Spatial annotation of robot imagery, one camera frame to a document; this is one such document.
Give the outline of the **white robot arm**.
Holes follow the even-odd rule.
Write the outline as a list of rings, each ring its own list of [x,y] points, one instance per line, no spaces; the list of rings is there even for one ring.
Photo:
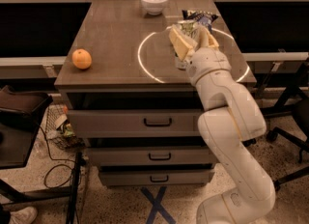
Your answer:
[[[193,33],[189,37],[177,24],[169,39],[205,110],[198,119],[199,132],[236,185],[203,201],[196,223],[250,224],[275,203],[272,179],[243,145],[263,135],[266,122],[255,99],[233,79],[232,67],[210,31],[198,26]]]

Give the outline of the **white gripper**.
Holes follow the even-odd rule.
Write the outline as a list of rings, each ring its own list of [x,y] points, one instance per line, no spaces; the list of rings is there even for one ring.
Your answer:
[[[219,43],[208,28],[200,26],[199,47],[195,52],[197,42],[183,33],[176,25],[172,25],[169,39],[181,61],[187,60],[186,73],[192,86],[205,75],[216,70],[231,70],[231,65],[224,53],[219,50]]]

